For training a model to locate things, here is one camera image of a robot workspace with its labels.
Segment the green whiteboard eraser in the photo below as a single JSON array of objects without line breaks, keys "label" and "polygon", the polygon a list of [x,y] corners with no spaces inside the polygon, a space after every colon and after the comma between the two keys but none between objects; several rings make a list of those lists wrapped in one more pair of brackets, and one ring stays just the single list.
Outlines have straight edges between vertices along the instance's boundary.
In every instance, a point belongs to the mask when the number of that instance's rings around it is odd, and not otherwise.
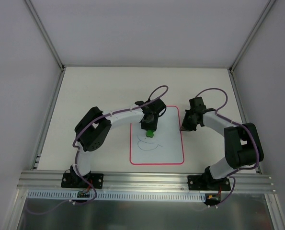
[{"label": "green whiteboard eraser", "polygon": [[153,130],[147,130],[146,131],[146,137],[153,138],[154,137],[154,131]]}]

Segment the pink framed whiteboard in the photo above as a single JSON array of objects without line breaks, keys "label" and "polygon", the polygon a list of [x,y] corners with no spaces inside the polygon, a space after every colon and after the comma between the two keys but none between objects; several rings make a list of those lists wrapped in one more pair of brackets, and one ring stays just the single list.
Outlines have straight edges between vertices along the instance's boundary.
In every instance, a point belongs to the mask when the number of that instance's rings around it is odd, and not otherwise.
[{"label": "pink framed whiteboard", "polygon": [[159,118],[157,130],[152,138],[140,128],[130,126],[129,161],[132,165],[182,165],[185,161],[180,113],[177,106],[167,106],[166,113]]}]

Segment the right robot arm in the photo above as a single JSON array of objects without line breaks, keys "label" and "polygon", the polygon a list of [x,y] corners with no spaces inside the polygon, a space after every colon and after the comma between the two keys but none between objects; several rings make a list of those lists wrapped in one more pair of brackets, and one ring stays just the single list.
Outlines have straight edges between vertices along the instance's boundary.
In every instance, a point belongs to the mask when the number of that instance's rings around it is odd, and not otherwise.
[{"label": "right robot arm", "polygon": [[180,130],[196,131],[208,127],[224,138],[224,157],[205,168],[199,175],[187,177],[190,191],[230,191],[229,176],[238,171],[255,169],[264,159],[258,131],[253,123],[240,124],[207,108],[202,97],[190,99]]}]

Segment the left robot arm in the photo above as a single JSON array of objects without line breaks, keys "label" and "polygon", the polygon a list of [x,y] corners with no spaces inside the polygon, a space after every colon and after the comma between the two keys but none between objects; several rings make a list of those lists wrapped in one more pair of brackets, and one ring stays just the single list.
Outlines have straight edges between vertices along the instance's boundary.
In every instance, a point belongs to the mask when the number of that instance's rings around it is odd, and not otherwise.
[{"label": "left robot arm", "polygon": [[72,182],[77,187],[84,187],[91,173],[91,152],[100,148],[109,131],[113,128],[140,123],[140,128],[147,134],[157,130],[158,119],[165,113],[166,104],[161,99],[137,101],[131,107],[103,112],[98,107],[91,108],[75,127],[76,137],[73,147],[78,149],[75,162],[71,166]]}]

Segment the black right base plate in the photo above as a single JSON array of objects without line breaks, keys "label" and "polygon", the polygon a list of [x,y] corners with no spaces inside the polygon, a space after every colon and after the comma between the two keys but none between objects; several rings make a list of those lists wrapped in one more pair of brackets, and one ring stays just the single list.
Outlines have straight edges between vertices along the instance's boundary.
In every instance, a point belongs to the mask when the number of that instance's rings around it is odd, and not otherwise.
[{"label": "black right base plate", "polygon": [[230,191],[231,186],[229,179],[212,179],[205,178],[202,175],[187,176],[188,189],[190,191]]}]

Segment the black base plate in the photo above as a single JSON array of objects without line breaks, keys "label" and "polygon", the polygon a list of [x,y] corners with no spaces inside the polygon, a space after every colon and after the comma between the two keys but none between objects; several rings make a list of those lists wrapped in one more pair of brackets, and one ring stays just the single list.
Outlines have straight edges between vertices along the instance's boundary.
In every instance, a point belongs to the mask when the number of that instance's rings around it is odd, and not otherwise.
[{"label": "black base plate", "polygon": [[202,175],[187,176],[188,189],[190,191],[230,191],[231,186],[229,179],[212,179],[205,178]]},{"label": "black base plate", "polygon": [[[102,173],[89,173],[84,176],[84,179],[93,185],[95,189],[102,189],[103,187],[103,174]],[[85,189],[89,186],[84,180],[82,180],[78,175],[71,172],[63,173],[61,180],[62,188],[79,188]]]}]

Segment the right aluminium frame post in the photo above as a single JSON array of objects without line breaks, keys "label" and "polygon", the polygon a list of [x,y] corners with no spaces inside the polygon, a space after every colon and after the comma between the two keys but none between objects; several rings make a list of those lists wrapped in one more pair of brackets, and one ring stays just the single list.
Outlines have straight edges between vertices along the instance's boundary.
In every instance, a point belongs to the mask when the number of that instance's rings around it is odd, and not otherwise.
[{"label": "right aluminium frame post", "polygon": [[245,42],[243,43],[243,45],[241,46],[240,51],[238,52],[238,54],[236,55],[233,63],[231,64],[231,66],[229,67],[229,71],[233,72],[234,69],[236,68],[236,66],[238,65],[238,63],[241,61],[241,58],[243,57],[243,55],[245,54],[245,52],[247,51],[247,49],[249,48],[249,45],[251,44],[251,42],[253,41],[253,38],[256,36],[257,32],[259,31],[261,25],[263,24],[263,22],[265,21],[265,19],[267,18],[270,10],[273,8],[274,4],[276,3],[276,0],[268,0],[265,7],[263,8],[261,14],[259,15],[258,19],[256,20],[256,22],[254,23],[252,29],[250,30],[247,38],[245,39]]}]

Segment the aluminium frame post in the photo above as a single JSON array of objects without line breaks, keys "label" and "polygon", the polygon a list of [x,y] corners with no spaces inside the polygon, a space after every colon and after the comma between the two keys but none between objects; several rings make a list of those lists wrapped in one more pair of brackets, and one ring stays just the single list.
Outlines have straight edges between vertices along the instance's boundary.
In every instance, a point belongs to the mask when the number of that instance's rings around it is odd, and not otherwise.
[{"label": "aluminium frame post", "polygon": [[36,27],[39,30],[42,38],[44,39],[44,41],[45,41],[49,51],[51,52],[56,64],[58,65],[59,69],[61,71],[63,71],[65,66],[62,63],[61,58],[60,58],[59,54],[57,53],[57,50],[51,41],[51,38],[50,38],[41,18],[39,16],[34,4],[33,4],[33,1],[32,0],[23,0],[23,2],[26,5],[32,19],[34,20]]},{"label": "aluminium frame post", "polygon": [[249,48],[249,45],[251,44],[251,42],[253,41],[253,38],[256,36],[257,32],[259,31],[261,25],[263,24],[263,22],[265,21],[265,19],[267,18],[270,10],[273,8],[274,4],[276,3],[276,0],[268,0],[265,7],[263,8],[261,14],[259,15],[258,19],[256,20],[256,22],[254,23],[252,29],[250,30],[247,38],[245,39],[245,42],[243,43],[243,45],[241,46],[240,51],[238,52],[238,54],[236,55],[233,63],[231,64],[231,66],[229,67],[229,71],[233,72],[234,69],[236,68],[236,66],[238,65],[238,63],[241,61],[241,58],[243,57],[243,55],[245,54],[245,52],[247,51],[247,49]]}]

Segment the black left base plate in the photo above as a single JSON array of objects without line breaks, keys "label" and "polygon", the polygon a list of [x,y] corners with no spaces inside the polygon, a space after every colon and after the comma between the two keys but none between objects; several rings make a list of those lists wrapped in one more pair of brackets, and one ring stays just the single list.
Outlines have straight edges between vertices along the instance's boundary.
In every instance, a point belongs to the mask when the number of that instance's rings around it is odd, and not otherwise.
[{"label": "black left base plate", "polygon": [[[89,173],[84,176],[84,179],[93,185],[95,189],[102,189],[103,187],[103,174],[102,173]],[[82,180],[78,175],[71,172],[63,173],[61,180],[62,188],[79,188],[85,189],[89,186],[84,180]]]}]

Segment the aluminium mounting rail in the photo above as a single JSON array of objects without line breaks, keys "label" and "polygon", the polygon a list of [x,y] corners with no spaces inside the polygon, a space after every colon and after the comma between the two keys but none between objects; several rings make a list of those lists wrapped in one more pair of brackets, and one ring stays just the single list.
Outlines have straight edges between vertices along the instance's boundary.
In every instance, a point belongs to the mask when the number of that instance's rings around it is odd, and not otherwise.
[{"label": "aluminium mounting rail", "polygon": [[[63,171],[22,171],[18,189],[61,189]],[[103,190],[137,192],[185,192],[186,173],[103,172]],[[235,174],[236,193],[275,194],[272,178],[265,174]]]}]

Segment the left aluminium frame post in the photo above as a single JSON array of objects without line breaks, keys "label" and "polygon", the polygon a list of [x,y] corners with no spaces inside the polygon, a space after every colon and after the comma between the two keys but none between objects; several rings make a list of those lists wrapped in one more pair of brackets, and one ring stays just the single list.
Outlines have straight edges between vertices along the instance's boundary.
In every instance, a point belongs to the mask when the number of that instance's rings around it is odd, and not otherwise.
[{"label": "left aluminium frame post", "polygon": [[23,0],[23,2],[26,5],[32,19],[34,20],[36,27],[39,30],[42,38],[44,39],[44,41],[45,41],[49,51],[51,52],[56,64],[58,65],[59,69],[61,71],[63,71],[65,66],[62,63],[61,58],[60,58],[59,54],[57,53],[57,50],[51,41],[51,38],[50,38],[41,18],[39,16],[34,4],[33,4],[33,1],[32,0]]}]

